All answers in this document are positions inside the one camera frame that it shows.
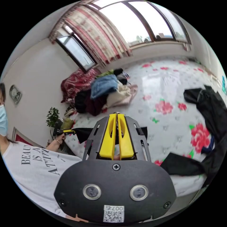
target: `bracelet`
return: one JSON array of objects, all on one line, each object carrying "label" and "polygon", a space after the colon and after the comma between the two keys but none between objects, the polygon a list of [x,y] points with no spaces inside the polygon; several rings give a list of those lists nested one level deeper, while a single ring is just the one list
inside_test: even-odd
[{"label": "bracelet", "polygon": [[[57,140],[57,139],[56,139]],[[58,140],[57,140],[58,141]],[[58,141],[59,142],[59,141]],[[59,142],[60,143],[60,142]],[[61,144],[61,143],[60,143]]]}]

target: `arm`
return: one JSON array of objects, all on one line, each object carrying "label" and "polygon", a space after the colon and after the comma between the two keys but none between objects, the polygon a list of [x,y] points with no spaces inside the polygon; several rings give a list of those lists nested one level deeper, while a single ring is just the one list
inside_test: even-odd
[{"label": "arm", "polygon": [[59,149],[60,143],[57,140],[53,140],[49,146],[46,147],[47,150],[49,151],[55,151]]},{"label": "arm", "polygon": [[66,215],[66,218],[71,219],[71,220],[74,220],[74,221],[78,221],[78,222],[79,222],[79,221],[88,222],[88,221],[86,221],[86,220],[84,220],[84,219],[79,218],[77,215],[76,215],[75,218],[73,218],[73,217],[71,217],[71,216],[69,216],[69,215]]},{"label": "arm", "polygon": [[57,152],[57,150],[59,149],[60,144],[62,144],[63,140],[65,139],[65,135],[59,135],[56,137],[55,140],[53,140],[47,147],[46,149],[49,151],[54,151]]}]

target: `glass pane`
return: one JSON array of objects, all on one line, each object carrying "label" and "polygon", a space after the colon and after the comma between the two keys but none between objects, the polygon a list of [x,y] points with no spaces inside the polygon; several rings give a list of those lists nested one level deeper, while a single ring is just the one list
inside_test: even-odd
[{"label": "glass pane", "polygon": [[183,29],[181,28],[180,24],[178,23],[176,18],[173,16],[173,14],[168,9],[164,8],[163,6],[160,6],[160,5],[155,4],[155,3],[152,3],[152,4],[154,6],[156,6],[164,14],[164,16],[167,18],[167,20],[169,21],[169,23],[171,24],[171,26],[174,30],[174,33],[176,35],[176,39],[187,41]]},{"label": "glass pane", "polygon": [[150,37],[139,18],[123,3],[117,3],[101,9],[102,12],[119,30],[129,46],[143,43]]},{"label": "glass pane", "polygon": [[61,38],[58,38],[61,43],[64,43],[66,40],[67,40],[68,36],[64,36],[64,37],[61,37]]},{"label": "glass pane", "polygon": [[122,0],[98,0],[97,2],[94,2],[94,4],[98,5],[99,7],[104,7],[107,5],[110,5],[115,2],[120,2]]},{"label": "glass pane", "polygon": [[155,37],[173,38],[170,29],[162,16],[147,2],[130,2],[145,18],[150,25]]},{"label": "glass pane", "polygon": [[85,69],[89,69],[94,65],[90,56],[87,55],[85,50],[73,38],[69,39],[69,41],[65,44],[65,47],[75,56],[75,58]]}]

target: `white t-shirt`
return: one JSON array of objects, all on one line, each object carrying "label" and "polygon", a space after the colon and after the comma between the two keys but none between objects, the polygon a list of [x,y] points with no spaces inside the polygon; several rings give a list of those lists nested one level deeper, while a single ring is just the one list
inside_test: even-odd
[{"label": "white t-shirt", "polygon": [[65,217],[54,198],[57,183],[79,157],[29,146],[10,143],[3,160],[12,178],[24,194],[46,210]]}]

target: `pink striped curtain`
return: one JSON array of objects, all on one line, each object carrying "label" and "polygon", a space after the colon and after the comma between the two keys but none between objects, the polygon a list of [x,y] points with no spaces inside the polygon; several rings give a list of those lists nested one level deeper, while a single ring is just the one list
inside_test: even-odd
[{"label": "pink striped curtain", "polygon": [[65,12],[63,16],[57,21],[54,28],[52,29],[51,33],[49,34],[48,38],[51,41],[52,44],[55,44],[56,38],[57,38],[57,31],[63,26],[65,19],[70,17],[72,14],[74,14],[75,10],[80,5],[86,5],[91,3],[93,0],[81,0],[80,2],[75,3],[69,10]]},{"label": "pink striped curtain", "polygon": [[[130,47],[112,22],[81,2],[62,17],[61,24],[56,28],[61,28],[64,23],[79,36],[102,68],[112,61],[132,56]],[[57,30],[53,30],[49,39],[55,43],[56,37]]]}]

